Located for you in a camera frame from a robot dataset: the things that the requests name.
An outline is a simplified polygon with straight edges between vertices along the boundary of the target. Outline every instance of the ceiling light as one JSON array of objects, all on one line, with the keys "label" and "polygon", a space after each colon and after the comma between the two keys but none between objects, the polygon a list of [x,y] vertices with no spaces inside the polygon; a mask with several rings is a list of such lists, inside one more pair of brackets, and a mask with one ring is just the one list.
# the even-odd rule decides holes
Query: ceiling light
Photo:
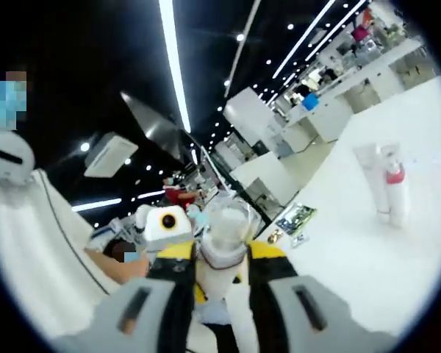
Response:
[{"label": "ceiling light", "polygon": [[111,204],[119,204],[122,201],[122,199],[111,199],[111,200],[105,200],[105,201],[98,201],[98,202],[92,202],[90,204],[79,204],[77,206],[72,206],[72,210],[75,212],[85,211],[85,210],[92,210],[93,208],[98,207],[104,207],[104,206],[110,206]]},{"label": "ceiling light", "polygon": [[343,17],[341,21],[338,22],[337,25],[333,27],[333,29],[322,39],[322,41],[318,45],[316,45],[315,49],[312,50],[309,56],[306,57],[306,61],[308,61],[312,57],[312,55],[315,54],[315,52],[319,51],[322,45],[326,43],[326,41],[340,28],[340,26],[344,24],[365,2],[366,0],[360,0],[356,5],[354,5],[354,7],[348,11],[345,17]]},{"label": "ceiling light", "polygon": [[266,103],[266,105],[269,105],[272,101],[274,101],[274,99],[278,96],[277,93],[274,93],[273,96],[270,98],[270,100],[268,101],[268,103]]},{"label": "ceiling light", "polygon": [[162,195],[163,193],[165,193],[165,190],[153,191],[151,193],[143,193],[143,194],[139,195],[137,198],[138,199],[145,199],[146,197]]},{"label": "ceiling light", "polygon": [[294,45],[294,47],[291,49],[289,54],[284,58],[281,65],[276,69],[273,79],[275,79],[279,73],[282,71],[282,69],[286,66],[287,62],[290,60],[291,57],[293,57],[294,53],[297,51],[299,46],[306,40],[306,38],[309,36],[310,32],[317,26],[317,23],[321,20],[321,18],[326,14],[326,12],[330,9],[330,7],[335,3],[336,0],[329,0],[325,7],[318,13],[317,17],[312,21],[312,23],[307,27],[306,31],[302,34],[302,37],[299,38],[297,43]]},{"label": "ceiling light", "polygon": [[80,145],[80,151],[82,152],[86,152],[90,149],[90,144],[88,142],[84,142],[82,143],[82,145]]},{"label": "ceiling light", "polygon": [[191,150],[191,156],[193,157],[194,164],[198,165],[198,156],[196,156],[196,151],[194,149]]},{"label": "ceiling light", "polygon": [[287,80],[286,80],[286,82],[284,83],[284,85],[288,85],[288,84],[289,84],[289,82],[291,82],[291,79],[293,79],[293,78],[294,78],[294,76],[295,76],[295,74],[294,74],[294,73],[292,73],[291,75],[289,75],[289,77],[287,78]]},{"label": "ceiling light", "polygon": [[186,100],[184,98],[182,70],[179,67],[178,44],[176,43],[176,27],[173,15],[173,2],[171,0],[159,0],[160,15],[162,17],[163,36],[167,48],[168,63],[170,64],[171,78],[175,86],[176,100],[178,101],[179,113],[182,116],[183,127],[191,132],[190,118]]}]

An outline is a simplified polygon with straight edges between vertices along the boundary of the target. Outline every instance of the person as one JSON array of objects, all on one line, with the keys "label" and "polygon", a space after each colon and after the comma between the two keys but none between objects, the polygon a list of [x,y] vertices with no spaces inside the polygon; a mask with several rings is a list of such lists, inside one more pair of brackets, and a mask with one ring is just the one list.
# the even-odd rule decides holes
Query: person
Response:
[{"label": "person", "polygon": [[[131,278],[145,277],[149,270],[150,262],[138,252],[138,246],[143,243],[147,215],[152,208],[143,204],[134,215],[112,219],[92,233],[84,249],[104,274],[120,285]],[[130,261],[126,261],[128,255],[132,255]]]},{"label": "person", "polygon": [[181,206],[183,210],[186,210],[201,195],[201,191],[187,192],[178,185],[174,185],[174,179],[171,176],[163,179],[163,189],[165,190],[166,198],[172,204]]}]

